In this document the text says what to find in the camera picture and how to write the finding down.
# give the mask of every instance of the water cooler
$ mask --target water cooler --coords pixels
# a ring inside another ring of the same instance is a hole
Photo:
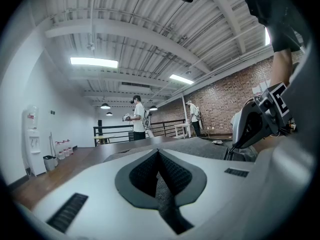
[[[31,172],[37,176],[45,173],[46,167],[40,147],[40,133],[37,130],[39,109],[36,106],[28,106],[24,115],[24,136],[26,158]]]

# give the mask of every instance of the white t-shirt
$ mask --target white t-shirt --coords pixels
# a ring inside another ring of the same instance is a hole
[[[198,115],[198,113],[197,113],[197,108],[196,108],[195,104],[190,105],[190,116],[191,116],[191,114],[193,114],[193,116],[191,118],[191,122],[197,122],[198,119],[196,116]]]
[[[132,120],[133,121],[133,131],[138,133],[143,133],[146,129],[143,125],[143,120],[145,116],[145,108],[141,103],[135,105],[134,116],[141,116],[140,120]]]

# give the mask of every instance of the person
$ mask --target person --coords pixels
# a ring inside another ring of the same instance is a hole
[[[141,103],[141,97],[139,95],[133,96],[133,102],[135,104],[135,110],[133,116],[127,116],[126,121],[133,121],[133,137],[134,140],[143,140],[146,138],[145,127],[143,125],[143,119],[145,116],[145,108]]]
[[[197,137],[200,137],[200,125],[199,125],[199,119],[198,119],[199,113],[198,113],[197,107],[195,104],[191,102],[191,100],[188,100],[185,104],[188,105],[190,109],[189,122],[192,123],[192,126],[195,131],[195,135]]]
[[[303,49],[294,31],[298,32],[304,45],[310,39],[305,20],[290,0],[245,0],[250,14],[258,19],[268,31],[274,51],[270,86],[280,82],[289,85],[293,73],[292,52]]]

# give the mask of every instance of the brick wall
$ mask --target brick wall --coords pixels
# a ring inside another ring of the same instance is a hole
[[[293,62],[299,61],[301,52],[292,54]],[[214,127],[211,134],[232,133],[231,118],[239,112],[245,102],[254,96],[252,88],[270,79],[273,57],[231,74],[184,97],[200,108],[204,128]],[[185,118],[182,98],[159,107],[152,114],[152,122]]]

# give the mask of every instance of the trash can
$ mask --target trash can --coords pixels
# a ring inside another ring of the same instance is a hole
[[[55,159],[52,155],[46,155],[43,157],[44,165],[47,171],[55,169]]]

